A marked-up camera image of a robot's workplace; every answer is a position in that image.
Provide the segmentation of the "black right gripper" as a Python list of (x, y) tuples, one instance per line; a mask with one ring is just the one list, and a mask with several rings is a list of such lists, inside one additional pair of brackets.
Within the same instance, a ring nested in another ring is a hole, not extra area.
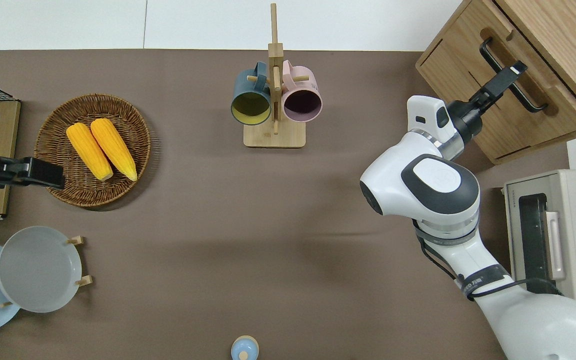
[(507, 89), (528, 69), (525, 63), (517, 61), (498, 71), (474, 95), (473, 100), (464, 102), (455, 100), (446, 106), (450, 120), (461, 137), (462, 143), (467, 145), (483, 129), (482, 114), (494, 105)]

